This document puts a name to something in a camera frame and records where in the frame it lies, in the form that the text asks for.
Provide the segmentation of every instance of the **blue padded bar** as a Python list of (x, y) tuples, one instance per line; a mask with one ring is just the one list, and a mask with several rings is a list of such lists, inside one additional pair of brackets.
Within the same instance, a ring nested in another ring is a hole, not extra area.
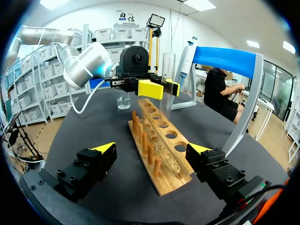
[(197, 47), (193, 63), (217, 67), (253, 78), (256, 55), (228, 48)]

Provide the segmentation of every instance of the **black shorts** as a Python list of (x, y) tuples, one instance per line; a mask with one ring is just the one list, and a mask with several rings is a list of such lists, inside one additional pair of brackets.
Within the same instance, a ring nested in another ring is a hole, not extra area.
[(226, 100), (224, 104), (218, 106), (214, 105), (213, 107), (210, 108), (212, 108), (214, 111), (218, 112), (219, 114), (221, 114), (222, 116), (226, 117), (227, 119), (233, 122), (236, 115), (238, 114), (238, 107), (239, 104), (230, 100)]

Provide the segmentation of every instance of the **ceiling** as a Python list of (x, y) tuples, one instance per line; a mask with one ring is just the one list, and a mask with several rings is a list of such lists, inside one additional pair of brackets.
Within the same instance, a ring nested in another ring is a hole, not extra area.
[[(235, 48), (262, 53), (285, 65), (289, 68), (289, 72), (296, 69), (295, 55), (282, 47), (283, 40), (293, 44), (293, 41), (283, 31), (284, 23), (279, 22), (280, 20), (261, 0), (210, 0), (217, 8), (203, 12), (197, 12), (192, 7), (182, 4), (181, 2), (184, 1), (186, 0), (71, 0), (51, 13), (37, 1), (37, 8), (34, 9), (37, 13), (27, 16), (25, 24), (43, 26), (64, 14), (102, 3), (138, 2), (177, 12), (181, 8), (182, 14), (212, 28)], [(258, 42), (260, 49), (248, 46), (246, 40)]]

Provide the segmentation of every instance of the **light panel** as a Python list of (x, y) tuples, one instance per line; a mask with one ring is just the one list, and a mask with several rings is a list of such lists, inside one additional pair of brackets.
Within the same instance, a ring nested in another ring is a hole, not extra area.
[(290, 43), (283, 41), (283, 48), (288, 50), (289, 52), (295, 54), (296, 53), (296, 49), (294, 46), (292, 46)]
[(183, 3), (198, 10), (199, 12), (217, 8), (215, 5), (213, 5), (211, 2), (207, 0), (187, 0)]
[(247, 41), (247, 44), (254, 48), (260, 48), (259, 43), (255, 42), (255, 41)]
[(53, 10), (63, 4), (66, 4), (70, 0), (41, 0), (39, 3), (45, 6), (49, 10)]

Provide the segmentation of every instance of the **wooden peg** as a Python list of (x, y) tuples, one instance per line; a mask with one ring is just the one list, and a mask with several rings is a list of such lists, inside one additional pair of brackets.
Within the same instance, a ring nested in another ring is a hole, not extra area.
[(143, 132), (143, 124), (139, 123), (139, 139), (140, 139), (140, 143), (142, 144), (142, 132)]
[(135, 127), (135, 134), (137, 135), (137, 136), (139, 136), (139, 133), (138, 133), (138, 129), (139, 129), (139, 121), (140, 121), (140, 117), (138, 117), (138, 116), (136, 116), (135, 117), (135, 120), (133, 121), (133, 123), (134, 123), (134, 127)]
[(178, 179), (181, 180), (181, 179), (185, 178), (187, 175), (188, 175), (187, 171), (181, 169), (178, 173)]
[(154, 163), (154, 176), (159, 175), (160, 163), (161, 163), (161, 158), (156, 157), (155, 158), (155, 163)]
[(153, 163), (153, 144), (148, 143), (148, 163), (152, 164)]
[(143, 131), (142, 132), (142, 152), (144, 154), (147, 154), (148, 152), (148, 138), (147, 138), (147, 132)]
[(136, 111), (132, 111), (132, 126), (133, 126), (133, 130), (135, 130), (135, 117), (136, 117)]

